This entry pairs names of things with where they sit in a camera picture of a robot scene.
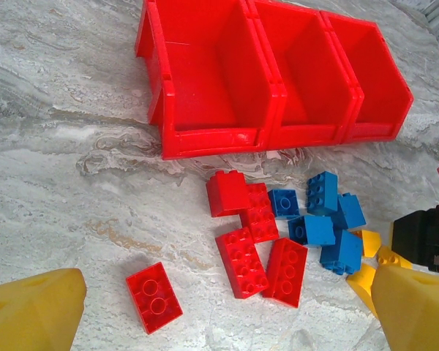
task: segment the blue lego duplo brick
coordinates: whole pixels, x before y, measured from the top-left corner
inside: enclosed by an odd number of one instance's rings
[[[353,229],[366,224],[358,197],[350,193],[338,195],[338,211],[331,215],[338,229]]]
[[[335,245],[325,246],[320,264],[338,275],[353,274],[361,269],[363,241],[346,230],[335,230]]]
[[[273,189],[269,191],[271,209],[277,219],[299,217],[298,195],[294,189]]]
[[[307,212],[330,216],[337,212],[338,176],[322,172],[307,181]]]
[[[288,221],[290,239],[301,245],[335,245],[333,223],[330,217],[302,216]]]

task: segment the yellow lego duplo brick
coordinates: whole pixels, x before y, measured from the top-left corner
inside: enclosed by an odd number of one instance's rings
[[[372,301],[392,351],[439,351],[439,276],[382,265]]]
[[[375,315],[377,318],[377,313],[375,312],[374,304],[372,303],[371,297],[371,286],[374,280],[375,268],[363,263],[361,265],[361,270],[351,274],[346,278],[346,282],[351,286],[354,292],[359,296],[360,299],[366,304],[367,308]]]
[[[382,245],[378,252],[379,265],[397,265],[403,268],[413,268],[413,264],[400,256],[399,254],[390,250],[387,246]]]
[[[373,258],[378,253],[382,244],[379,233],[369,230],[357,230],[353,234],[363,240],[363,257]]]
[[[0,285],[0,351],[68,351],[85,297],[76,268]]]

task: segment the white marble countertop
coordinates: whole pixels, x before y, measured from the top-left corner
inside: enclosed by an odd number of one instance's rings
[[[302,4],[375,20],[416,101],[397,141],[163,162],[133,44],[140,0],[0,1],[0,284],[78,267],[73,350],[388,350],[341,276],[307,260],[299,309],[233,297],[205,182],[237,169],[298,189],[322,170],[359,196],[368,229],[439,203],[439,47],[386,0]],[[285,223],[280,223],[286,235]],[[258,245],[266,262],[271,243]],[[184,315],[147,336],[125,277],[162,261]]]

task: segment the marble surface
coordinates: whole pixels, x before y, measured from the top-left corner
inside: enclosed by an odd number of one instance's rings
[[[304,6],[375,20],[416,97],[393,143],[163,162],[133,44],[140,0],[0,1],[0,284],[63,267],[88,286],[73,350],[388,350],[344,278],[307,260],[299,309],[233,298],[205,182],[237,169],[298,189],[322,170],[359,196],[368,229],[439,203],[439,47],[386,0]],[[284,223],[279,224],[286,235]],[[258,245],[265,263],[270,243]],[[124,279],[162,261],[184,316],[147,336]]]

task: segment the red plastic bin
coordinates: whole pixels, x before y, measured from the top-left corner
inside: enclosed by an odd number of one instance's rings
[[[395,139],[413,95],[377,24],[331,12],[321,15],[334,31],[335,45],[344,52],[342,60],[349,63],[364,92],[357,119],[348,125],[343,143]]]
[[[245,0],[145,0],[146,60],[163,158],[265,150],[277,87]]]
[[[268,149],[338,144],[363,96],[352,86],[320,13],[247,1],[282,97]]]

